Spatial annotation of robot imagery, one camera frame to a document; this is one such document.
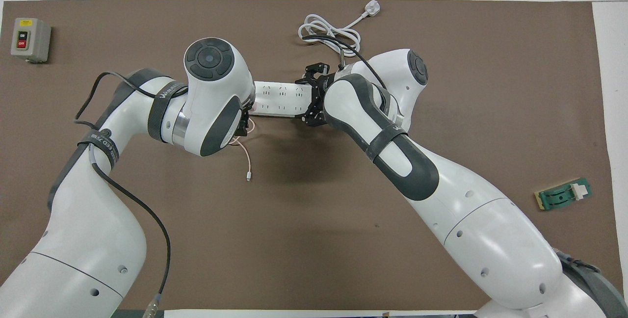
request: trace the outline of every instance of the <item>power strip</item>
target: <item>power strip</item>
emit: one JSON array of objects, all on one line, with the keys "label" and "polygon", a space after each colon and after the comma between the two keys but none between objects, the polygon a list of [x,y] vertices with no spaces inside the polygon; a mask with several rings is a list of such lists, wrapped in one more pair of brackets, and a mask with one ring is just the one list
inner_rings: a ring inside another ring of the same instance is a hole
[{"label": "power strip", "polygon": [[294,117],[305,113],[312,102],[312,86],[289,82],[255,81],[251,115]]}]

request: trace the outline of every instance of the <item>cable connector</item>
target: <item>cable connector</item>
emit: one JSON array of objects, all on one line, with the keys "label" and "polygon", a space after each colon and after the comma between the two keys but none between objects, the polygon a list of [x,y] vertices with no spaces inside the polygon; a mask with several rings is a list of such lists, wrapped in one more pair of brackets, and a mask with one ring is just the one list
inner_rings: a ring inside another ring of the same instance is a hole
[{"label": "cable connector", "polygon": [[148,304],[142,318],[155,318],[157,315],[157,309],[159,309],[159,301],[161,301],[160,293],[156,294],[153,300]]},{"label": "cable connector", "polygon": [[371,0],[364,7],[364,11],[368,14],[368,16],[375,16],[381,8],[382,7],[379,5],[377,0]]}]

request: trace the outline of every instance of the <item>on/off switch box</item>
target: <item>on/off switch box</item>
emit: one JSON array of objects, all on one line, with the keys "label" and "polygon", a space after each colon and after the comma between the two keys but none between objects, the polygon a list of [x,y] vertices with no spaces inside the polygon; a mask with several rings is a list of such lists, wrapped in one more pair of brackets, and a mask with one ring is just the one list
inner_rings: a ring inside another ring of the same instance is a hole
[{"label": "on/off switch box", "polygon": [[48,60],[50,26],[40,19],[17,18],[13,28],[11,55],[31,63]]}]

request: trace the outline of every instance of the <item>black strap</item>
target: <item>black strap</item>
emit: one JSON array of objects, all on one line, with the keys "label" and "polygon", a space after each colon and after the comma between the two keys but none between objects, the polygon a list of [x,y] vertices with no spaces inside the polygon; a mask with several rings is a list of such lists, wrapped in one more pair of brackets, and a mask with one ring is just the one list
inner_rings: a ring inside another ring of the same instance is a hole
[{"label": "black strap", "polygon": [[379,155],[379,153],[386,148],[386,145],[388,145],[388,143],[400,134],[408,135],[408,133],[406,133],[406,131],[400,128],[397,124],[388,124],[388,126],[383,128],[382,131],[379,132],[379,134],[376,135],[370,142],[370,145],[366,148],[366,157],[373,162],[375,157],[377,157],[377,155]]},{"label": "black strap", "polygon": [[120,158],[120,153],[117,150],[116,144],[112,139],[110,139],[110,137],[108,137],[108,133],[106,132],[90,130],[87,134],[85,134],[85,136],[83,136],[83,139],[78,142],[78,145],[81,144],[94,144],[94,146],[101,149],[105,155],[107,155],[111,168],[114,168],[114,164],[116,164],[117,160]]},{"label": "black strap", "polygon": [[155,95],[151,111],[148,114],[148,135],[152,139],[165,143],[161,138],[161,122],[163,122],[163,117],[166,115],[166,110],[173,95],[184,87],[187,87],[187,85],[180,81],[171,81]]}]

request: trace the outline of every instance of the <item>white power cable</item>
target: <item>white power cable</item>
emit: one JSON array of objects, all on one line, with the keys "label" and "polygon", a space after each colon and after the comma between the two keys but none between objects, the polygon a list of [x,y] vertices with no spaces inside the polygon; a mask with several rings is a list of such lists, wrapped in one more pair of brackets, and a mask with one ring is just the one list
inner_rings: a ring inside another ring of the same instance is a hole
[{"label": "white power cable", "polygon": [[[350,43],[351,47],[353,47],[356,51],[359,52],[360,41],[362,38],[360,37],[360,34],[357,31],[352,29],[352,27],[356,23],[359,23],[360,20],[362,20],[363,18],[366,18],[367,16],[375,16],[379,12],[380,9],[381,7],[379,3],[376,0],[371,0],[364,7],[363,14],[361,14],[359,18],[355,19],[354,22],[350,23],[349,25],[346,25],[343,28],[334,27],[329,22],[327,22],[327,20],[325,20],[324,18],[322,18],[321,16],[317,14],[309,14],[305,17],[305,21],[303,21],[303,25],[299,27],[299,31],[298,31],[299,38],[303,39],[303,36],[308,36],[310,34],[326,34],[327,36],[331,36],[331,37],[341,37],[341,38],[348,39],[348,41],[352,42]],[[349,56],[349,57],[355,56],[355,53],[352,52],[350,49],[348,48],[341,49],[339,45],[336,45],[329,41],[323,41],[321,39],[303,39],[303,41],[305,42],[317,42],[318,41],[318,42],[323,43],[324,45],[327,45],[327,47],[332,48],[338,54],[341,54],[340,52],[342,51],[341,56],[342,55]]]},{"label": "white power cable", "polygon": [[[255,130],[255,122],[251,118],[249,118],[249,121],[251,121],[251,124],[253,125],[253,127],[247,133],[251,133],[253,132],[253,130]],[[229,145],[238,144],[240,145],[242,150],[244,150],[244,153],[246,154],[246,159],[249,162],[249,171],[246,173],[246,180],[247,182],[250,182],[251,181],[251,157],[249,156],[249,150],[247,150],[246,147],[238,139],[240,139],[239,136],[234,137],[231,141],[229,141]]]}]

